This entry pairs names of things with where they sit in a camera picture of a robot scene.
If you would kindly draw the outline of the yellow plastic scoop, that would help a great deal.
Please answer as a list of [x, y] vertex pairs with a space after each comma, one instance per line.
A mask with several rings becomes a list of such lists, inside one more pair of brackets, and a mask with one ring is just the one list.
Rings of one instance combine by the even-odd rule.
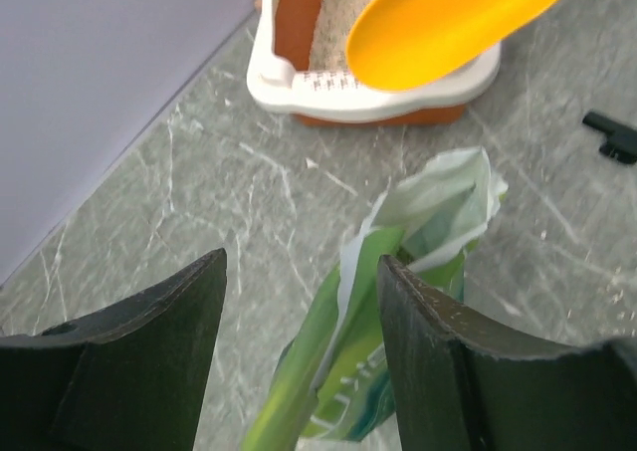
[[370, 0], [345, 44], [364, 85], [398, 92], [463, 67], [558, 0]]

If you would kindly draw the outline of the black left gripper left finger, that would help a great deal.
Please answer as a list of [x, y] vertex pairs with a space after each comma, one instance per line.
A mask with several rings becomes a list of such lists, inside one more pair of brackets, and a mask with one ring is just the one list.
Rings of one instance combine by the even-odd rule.
[[217, 249], [101, 310], [2, 338], [2, 448], [192, 449], [226, 287]]

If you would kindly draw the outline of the white orange litter box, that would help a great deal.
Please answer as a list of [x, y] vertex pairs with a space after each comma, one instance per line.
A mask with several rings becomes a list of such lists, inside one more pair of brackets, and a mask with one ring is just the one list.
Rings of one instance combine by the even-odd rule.
[[311, 70], [321, 1], [262, 0], [246, 81], [254, 101], [270, 113], [314, 126], [450, 123], [499, 71], [500, 44], [431, 85], [400, 93], [372, 90], [345, 70]]

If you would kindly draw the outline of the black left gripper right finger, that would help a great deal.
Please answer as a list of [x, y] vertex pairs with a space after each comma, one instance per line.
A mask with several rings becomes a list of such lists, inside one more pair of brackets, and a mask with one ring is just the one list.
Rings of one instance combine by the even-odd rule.
[[425, 285], [397, 259], [377, 290], [405, 450], [632, 450], [636, 341], [537, 338]]

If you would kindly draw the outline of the green litter bag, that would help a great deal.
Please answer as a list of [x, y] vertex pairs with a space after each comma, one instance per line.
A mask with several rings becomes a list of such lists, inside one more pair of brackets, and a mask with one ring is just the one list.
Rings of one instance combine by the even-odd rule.
[[340, 250], [283, 350], [246, 450], [293, 450], [303, 438], [359, 442], [394, 413], [377, 302], [379, 259], [464, 297], [464, 264], [508, 189], [479, 146], [441, 152], [387, 188]]

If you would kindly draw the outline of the black bag clip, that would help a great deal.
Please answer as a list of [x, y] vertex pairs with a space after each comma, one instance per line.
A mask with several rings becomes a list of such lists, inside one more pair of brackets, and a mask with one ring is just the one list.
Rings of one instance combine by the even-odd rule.
[[636, 128], [595, 111], [588, 112], [582, 123], [605, 135], [599, 152], [624, 165], [636, 163]]

